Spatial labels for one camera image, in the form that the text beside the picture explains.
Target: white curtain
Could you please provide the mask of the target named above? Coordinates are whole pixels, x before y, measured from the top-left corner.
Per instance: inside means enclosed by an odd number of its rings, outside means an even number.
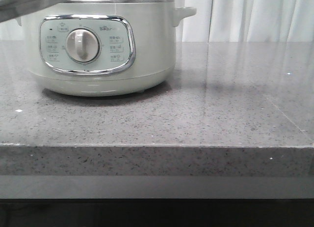
[[[314,0],[213,0],[209,41],[313,41]]]
[[[197,7],[181,21],[177,41],[313,41],[314,0],[175,0]],[[0,24],[0,40],[23,39],[15,20]]]

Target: speckled stone surface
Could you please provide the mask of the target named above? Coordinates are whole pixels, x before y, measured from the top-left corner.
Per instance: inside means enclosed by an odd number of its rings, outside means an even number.
[[[0,42],[0,175],[314,174],[312,43],[182,43],[164,83],[82,98]]]

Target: rice cooker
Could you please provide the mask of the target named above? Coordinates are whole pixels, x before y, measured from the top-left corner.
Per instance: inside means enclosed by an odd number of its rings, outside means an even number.
[[[143,91],[172,72],[175,27],[195,14],[174,0],[67,0],[22,17],[28,68],[58,93]]]

